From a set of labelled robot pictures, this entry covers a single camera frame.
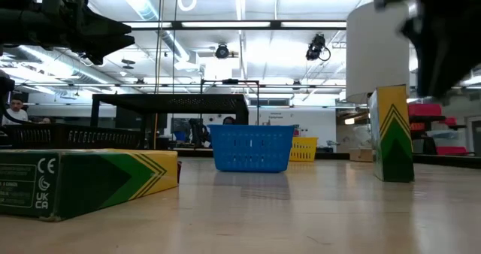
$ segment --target cardboard box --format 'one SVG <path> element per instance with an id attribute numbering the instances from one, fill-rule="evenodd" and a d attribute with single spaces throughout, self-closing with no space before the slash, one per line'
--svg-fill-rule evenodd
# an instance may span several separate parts
<path id="1" fill-rule="evenodd" d="M 349 152 L 349 160 L 355 162 L 372 162 L 372 149 L 351 149 Z"/>
<path id="2" fill-rule="evenodd" d="M 56 222 L 177 185 L 176 152 L 0 152 L 0 213 Z"/>

